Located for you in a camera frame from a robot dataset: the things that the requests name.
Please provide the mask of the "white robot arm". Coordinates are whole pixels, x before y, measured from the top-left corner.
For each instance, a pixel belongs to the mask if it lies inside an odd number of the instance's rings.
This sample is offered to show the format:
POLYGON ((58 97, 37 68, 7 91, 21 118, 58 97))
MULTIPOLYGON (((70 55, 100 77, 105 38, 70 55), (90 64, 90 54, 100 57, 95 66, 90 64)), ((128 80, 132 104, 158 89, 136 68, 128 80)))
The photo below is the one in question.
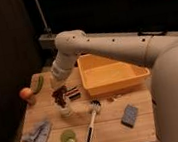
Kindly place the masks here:
POLYGON ((160 142, 178 142, 178 36, 90 37, 73 30, 60 32, 54 42, 58 52, 51 73, 57 80, 70 76, 81 53, 151 68, 157 136, 160 142))

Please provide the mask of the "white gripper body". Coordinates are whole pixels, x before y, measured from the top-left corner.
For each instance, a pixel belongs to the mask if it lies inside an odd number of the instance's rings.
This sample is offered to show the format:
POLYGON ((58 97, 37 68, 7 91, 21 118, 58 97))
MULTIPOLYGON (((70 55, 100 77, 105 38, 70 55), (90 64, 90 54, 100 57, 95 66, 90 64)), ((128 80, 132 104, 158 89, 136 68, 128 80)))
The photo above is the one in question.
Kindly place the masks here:
POLYGON ((70 72, 67 70, 61 70, 57 67, 52 67, 50 70, 50 74, 50 86, 52 87, 52 89, 58 90, 65 84, 65 81, 67 80, 70 72))

